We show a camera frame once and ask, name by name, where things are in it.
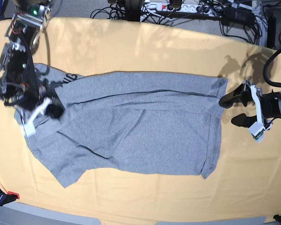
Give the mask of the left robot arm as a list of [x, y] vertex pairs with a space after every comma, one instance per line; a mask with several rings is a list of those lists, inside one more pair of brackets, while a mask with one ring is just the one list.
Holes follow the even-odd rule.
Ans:
[[[258, 45], [252, 45], [245, 41], [236, 40], [224, 36], [214, 36], [215, 65], [217, 66], [218, 76], [228, 79], [227, 90], [230, 92], [237, 88], [243, 80], [249, 80], [251, 83], [261, 87], [263, 93], [271, 89], [278, 90], [277, 87], [270, 87], [266, 84], [262, 72], [266, 61], [276, 51]], [[281, 82], [281, 54], [270, 63], [267, 75], [273, 82]], [[249, 103], [248, 107], [236, 104], [230, 109], [225, 109], [222, 116], [222, 133], [247, 134], [245, 128], [232, 125], [232, 117], [240, 113], [255, 114], [254, 104]]]

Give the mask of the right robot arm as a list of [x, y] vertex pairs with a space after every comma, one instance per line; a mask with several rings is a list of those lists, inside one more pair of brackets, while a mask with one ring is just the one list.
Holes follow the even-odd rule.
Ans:
[[52, 10], [51, 0], [15, 0], [15, 13], [5, 33], [0, 56], [0, 100], [15, 108], [23, 125], [40, 115], [58, 119], [64, 112], [54, 88], [42, 81], [33, 62], [39, 36]]

